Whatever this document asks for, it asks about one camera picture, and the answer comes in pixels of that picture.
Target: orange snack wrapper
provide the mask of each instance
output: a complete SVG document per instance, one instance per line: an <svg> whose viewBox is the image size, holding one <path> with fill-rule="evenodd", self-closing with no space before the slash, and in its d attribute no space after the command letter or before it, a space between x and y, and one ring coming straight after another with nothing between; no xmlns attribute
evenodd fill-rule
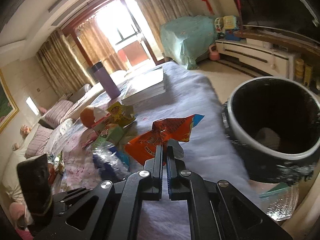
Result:
<svg viewBox="0 0 320 240"><path fill-rule="evenodd" d="M166 118L154 121L150 131L132 139L124 149L141 165L156 155L156 146L166 146L170 138L180 142L188 142L191 130L203 118L203 115L193 114L186 118Z"/></svg>

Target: pink kettlebell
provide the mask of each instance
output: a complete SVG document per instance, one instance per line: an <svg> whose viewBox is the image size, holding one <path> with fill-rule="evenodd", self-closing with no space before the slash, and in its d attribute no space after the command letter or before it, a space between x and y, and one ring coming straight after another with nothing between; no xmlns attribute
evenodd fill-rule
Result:
<svg viewBox="0 0 320 240"><path fill-rule="evenodd" d="M209 58L212 61L216 61L216 60L220 60L220 54L219 52L216 50L216 44L212 44L209 46Z"/></svg>

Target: lavender bed sheet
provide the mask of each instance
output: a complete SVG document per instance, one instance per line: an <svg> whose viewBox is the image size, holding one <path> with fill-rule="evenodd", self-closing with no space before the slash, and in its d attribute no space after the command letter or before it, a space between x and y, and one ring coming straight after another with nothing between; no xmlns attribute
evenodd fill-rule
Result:
<svg viewBox="0 0 320 240"><path fill-rule="evenodd" d="M152 122L158 119L204 115L192 130L190 141L180 143L187 169L209 181L228 180L259 206L260 200L249 186L243 162L224 135L221 104L210 81L204 75L185 70L174 62L162 66L166 75L166 92L134 105L136 125L132 130L142 134L150 130ZM106 107L109 101L108 95L102 93L92 105ZM62 150L66 167L56 192L77 187L91 188L100 182L90 151L81 148L91 132L77 120L56 143L54 150L57 154ZM135 161L130 165L132 172L142 168ZM169 199L165 167L163 176L162 199L143 202L137 239L190 239L187 203Z"/></svg>

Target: patterned curtain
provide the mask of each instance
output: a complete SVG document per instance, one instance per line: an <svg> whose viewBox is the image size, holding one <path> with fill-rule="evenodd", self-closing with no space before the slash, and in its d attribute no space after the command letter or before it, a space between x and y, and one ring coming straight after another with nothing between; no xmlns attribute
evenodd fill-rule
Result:
<svg viewBox="0 0 320 240"><path fill-rule="evenodd" d="M76 29L76 34L93 64L101 60L109 74L117 70L128 70L127 65L99 28L96 16L81 24Z"/></svg>
<svg viewBox="0 0 320 240"><path fill-rule="evenodd" d="M163 52L160 26L183 16L192 16L185 0L136 0Z"/></svg>
<svg viewBox="0 0 320 240"><path fill-rule="evenodd" d="M59 97L76 92L87 83L94 84L59 29L50 35L36 57Z"/></svg>

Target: shiny foil wrapper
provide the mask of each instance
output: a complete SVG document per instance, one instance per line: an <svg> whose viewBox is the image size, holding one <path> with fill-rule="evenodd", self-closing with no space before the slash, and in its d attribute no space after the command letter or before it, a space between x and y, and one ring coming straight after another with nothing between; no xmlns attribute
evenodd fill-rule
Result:
<svg viewBox="0 0 320 240"><path fill-rule="evenodd" d="M298 202L298 185L286 187L260 196L261 209L275 221L289 219Z"/></svg>

